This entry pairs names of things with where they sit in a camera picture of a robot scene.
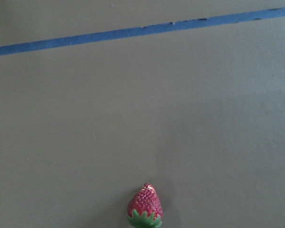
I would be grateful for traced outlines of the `red strawberry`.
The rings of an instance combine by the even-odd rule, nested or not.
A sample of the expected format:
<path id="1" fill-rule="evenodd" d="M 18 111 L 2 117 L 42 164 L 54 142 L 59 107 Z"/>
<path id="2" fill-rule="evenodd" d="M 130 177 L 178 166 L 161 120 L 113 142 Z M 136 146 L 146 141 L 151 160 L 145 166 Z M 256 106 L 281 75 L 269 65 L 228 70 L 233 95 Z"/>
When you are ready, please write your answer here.
<path id="1" fill-rule="evenodd" d="M 144 184 L 127 206 L 127 219 L 134 228 L 160 228 L 162 206 L 155 188 Z"/>

